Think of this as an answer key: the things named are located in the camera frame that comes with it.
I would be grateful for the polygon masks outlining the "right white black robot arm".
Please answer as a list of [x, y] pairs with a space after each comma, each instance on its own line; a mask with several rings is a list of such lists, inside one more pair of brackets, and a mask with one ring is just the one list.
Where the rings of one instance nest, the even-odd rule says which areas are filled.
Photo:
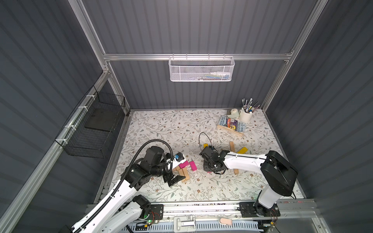
[[278, 152], [270, 150], [266, 154], [247, 155], [228, 150], [217, 152], [208, 146], [200, 152], [204, 160], [204, 170], [223, 174], [226, 170], [244, 170], [264, 176], [266, 187], [259, 193], [254, 209], [263, 216], [274, 209], [281, 197], [290, 197], [296, 183], [298, 171]]

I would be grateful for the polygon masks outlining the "natural wood block long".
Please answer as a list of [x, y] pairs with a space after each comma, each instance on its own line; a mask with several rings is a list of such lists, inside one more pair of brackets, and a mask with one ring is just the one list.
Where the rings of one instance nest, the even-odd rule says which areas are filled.
[[233, 141], [230, 141], [230, 142], [229, 142], [229, 145], [230, 145], [230, 151], [231, 151], [231, 152], [236, 152], [234, 142], [233, 142]]

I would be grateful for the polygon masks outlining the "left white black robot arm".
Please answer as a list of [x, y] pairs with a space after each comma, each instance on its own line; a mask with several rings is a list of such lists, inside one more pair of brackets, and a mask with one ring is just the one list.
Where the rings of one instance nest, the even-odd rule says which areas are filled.
[[81, 220], [60, 232], [118, 233], [137, 219], [146, 221], [151, 203], [138, 191], [152, 177], [163, 177], [169, 186], [183, 180], [184, 176], [173, 174], [173, 169], [183, 162], [184, 155], [173, 153], [166, 141], [145, 142], [108, 194]]

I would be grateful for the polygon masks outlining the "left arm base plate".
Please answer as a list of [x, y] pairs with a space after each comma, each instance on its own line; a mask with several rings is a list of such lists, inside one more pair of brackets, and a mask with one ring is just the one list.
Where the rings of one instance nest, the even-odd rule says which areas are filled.
[[128, 220], [129, 222], [136, 220], [162, 220], [163, 210], [164, 205], [162, 204], [151, 204], [150, 206], [143, 207], [138, 203], [131, 202], [118, 212], [118, 215], [121, 219]]

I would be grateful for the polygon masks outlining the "yellow thin block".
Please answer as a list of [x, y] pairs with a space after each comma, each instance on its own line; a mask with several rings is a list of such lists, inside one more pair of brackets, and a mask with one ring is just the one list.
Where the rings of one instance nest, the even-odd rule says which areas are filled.
[[246, 154], [248, 152], [248, 149], [246, 147], [242, 147], [237, 153], [238, 154]]

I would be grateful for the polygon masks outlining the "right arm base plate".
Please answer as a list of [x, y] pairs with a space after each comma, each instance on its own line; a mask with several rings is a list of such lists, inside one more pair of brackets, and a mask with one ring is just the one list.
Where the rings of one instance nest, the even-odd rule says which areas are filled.
[[281, 213], [275, 203], [271, 208], [262, 206], [259, 202], [240, 202], [237, 208], [242, 217], [279, 217]]

